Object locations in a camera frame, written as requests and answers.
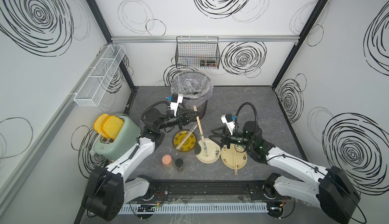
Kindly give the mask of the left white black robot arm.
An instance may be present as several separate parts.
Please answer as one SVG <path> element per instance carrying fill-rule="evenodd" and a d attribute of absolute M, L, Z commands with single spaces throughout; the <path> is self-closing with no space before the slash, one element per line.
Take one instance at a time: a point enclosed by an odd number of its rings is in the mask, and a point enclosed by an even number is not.
<path fill-rule="evenodd" d="M 127 148 L 121 150 L 121 155 L 111 164 L 92 171 L 74 221 L 76 224 L 81 223 L 84 215 L 112 221 L 124 204 L 138 197 L 153 196 L 151 178 L 139 176 L 128 181 L 128 177 L 162 144 L 164 129 L 175 126 L 182 128 L 199 116 L 197 111 L 181 107 L 178 102 L 172 100 L 169 98 L 163 102 L 167 106 L 165 115 L 156 109 L 156 106 L 161 104 L 160 101 L 147 108 L 141 115 L 144 129 L 139 130 L 126 142 Z"/>

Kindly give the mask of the bamboo chopsticks pair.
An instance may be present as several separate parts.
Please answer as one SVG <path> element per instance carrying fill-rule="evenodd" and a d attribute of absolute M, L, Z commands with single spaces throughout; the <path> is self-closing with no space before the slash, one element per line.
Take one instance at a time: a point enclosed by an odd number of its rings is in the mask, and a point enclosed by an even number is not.
<path fill-rule="evenodd" d="M 235 175 L 238 175 L 236 146 L 233 147 L 233 157 L 234 157 L 234 171 L 235 171 Z"/>

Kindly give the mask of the chopsticks green tip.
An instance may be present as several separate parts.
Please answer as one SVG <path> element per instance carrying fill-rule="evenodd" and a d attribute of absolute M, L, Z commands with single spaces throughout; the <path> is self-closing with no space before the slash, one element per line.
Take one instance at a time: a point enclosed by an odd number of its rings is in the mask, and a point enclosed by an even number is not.
<path fill-rule="evenodd" d="M 205 138 L 204 138 L 204 134 L 203 134 L 203 130 L 202 130 L 202 127 L 201 127 L 201 122 L 200 122 L 200 117 L 199 116 L 197 116 L 197 124 L 198 124 L 198 128 L 199 128 L 199 131 L 200 131 L 201 139 L 198 141 L 200 150 L 196 151 L 196 155 L 203 154 L 205 157 L 207 157 L 208 156 L 208 150 L 207 150 L 207 146 L 206 146 L 206 143 L 205 143 Z"/>

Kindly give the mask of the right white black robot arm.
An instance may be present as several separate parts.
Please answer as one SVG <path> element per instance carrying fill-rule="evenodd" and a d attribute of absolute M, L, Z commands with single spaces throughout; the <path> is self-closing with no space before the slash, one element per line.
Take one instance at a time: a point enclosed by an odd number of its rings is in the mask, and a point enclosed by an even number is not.
<path fill-rule="evenodd" d="M 355 187 L 343 170 L 332 166 L 322 167 L 293 156 L 262 136 L 258 123 L 258 113 L 251 102 L 244 102 L 238 109 L 250 106 L 254 119 L 239 129 L 239 114 L 222 115 L 224 124 L 213 129 L 211 138 L 220 147 L 232 145 L 243 147 L 248 156 L 257 163 L 283 170 L 296 179 L 286 178 L 272 173 L 262 185 L 262 193 L 268 199 L 280 196 L 292 197 L 321 209 L 327 216 L 339 224 L 347 224 L 352 215 L 359 210 L 361 200 Z"/>

